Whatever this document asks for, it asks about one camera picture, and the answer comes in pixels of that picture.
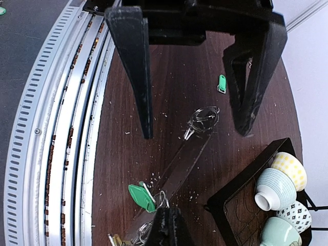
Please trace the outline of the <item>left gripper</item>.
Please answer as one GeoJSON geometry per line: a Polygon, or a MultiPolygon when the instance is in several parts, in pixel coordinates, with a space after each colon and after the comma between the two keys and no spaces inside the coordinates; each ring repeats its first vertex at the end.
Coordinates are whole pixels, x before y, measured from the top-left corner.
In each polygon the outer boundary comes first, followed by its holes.
{"type": "Polygon", "coordinates": [[[153,138],[152,45],[197,46],[206,32],[248,32],[268,21],[272,1],[123,1],[105,20],[131,83],[145,139],[153,138]]]}

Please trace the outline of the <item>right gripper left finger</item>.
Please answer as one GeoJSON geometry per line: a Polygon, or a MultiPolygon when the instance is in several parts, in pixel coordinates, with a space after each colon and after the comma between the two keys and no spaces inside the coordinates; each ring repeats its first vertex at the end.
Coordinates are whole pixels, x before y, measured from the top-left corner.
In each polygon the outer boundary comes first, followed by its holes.
{"type": "Polygon", "coordinates": [[[169,245],[169,209],[159,208],[154,216],[145,246],[169,245]]]}

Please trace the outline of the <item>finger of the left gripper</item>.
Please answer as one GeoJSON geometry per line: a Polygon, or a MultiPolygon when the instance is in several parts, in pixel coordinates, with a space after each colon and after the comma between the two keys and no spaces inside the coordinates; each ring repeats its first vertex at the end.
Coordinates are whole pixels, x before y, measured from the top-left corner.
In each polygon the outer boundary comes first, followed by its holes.
{"type": "Polygon", "coordinates": [[[237,32],[235,42],[223,51],[233,122],[242,136],[253,127],[287,39],[283,16],[273,12],[268,20],[237,32]]]}

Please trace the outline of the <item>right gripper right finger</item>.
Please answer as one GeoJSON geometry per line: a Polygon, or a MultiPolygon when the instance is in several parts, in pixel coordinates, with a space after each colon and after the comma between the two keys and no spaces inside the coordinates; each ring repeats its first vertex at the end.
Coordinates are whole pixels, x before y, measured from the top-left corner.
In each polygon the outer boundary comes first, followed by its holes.
{"type": "Polygon", "coordinates": [[[169,209],[169,245],[195,246],[179,208],[169,209]]]}

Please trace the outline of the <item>green tagged key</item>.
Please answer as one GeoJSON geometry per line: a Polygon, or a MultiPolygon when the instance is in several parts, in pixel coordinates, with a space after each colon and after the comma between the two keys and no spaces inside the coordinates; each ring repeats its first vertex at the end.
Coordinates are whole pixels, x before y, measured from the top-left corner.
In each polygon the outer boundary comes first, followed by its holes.
{"type": "Polygon", "coordinates": [[[156,210],[155,199],[151,195],[148,186],[145,182],[140,181],[138,185],[128,185],[129,193],[134,202],[145,209],[148,213],[152,213],[156,210]]]}
{"type": "Polygon", "coordinates": [[[218,77],[217,91],[222,94],[226,94],[227,81],[226,81],[226,77],[223,74],[219,75],[218,77]]]}

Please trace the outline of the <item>yellow tagged key bunch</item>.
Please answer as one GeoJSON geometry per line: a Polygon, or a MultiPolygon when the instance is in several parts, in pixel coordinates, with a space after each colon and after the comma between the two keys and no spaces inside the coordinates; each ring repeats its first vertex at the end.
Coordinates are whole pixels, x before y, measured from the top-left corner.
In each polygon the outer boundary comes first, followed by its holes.
{"type": "Polygon", "coordinates": [[[127,246],[129,245],[129,242],[126,242],[122,240],[119,235],[117,234],[108,234],[109,241],[111,243],[111,246],[127,246]]]}

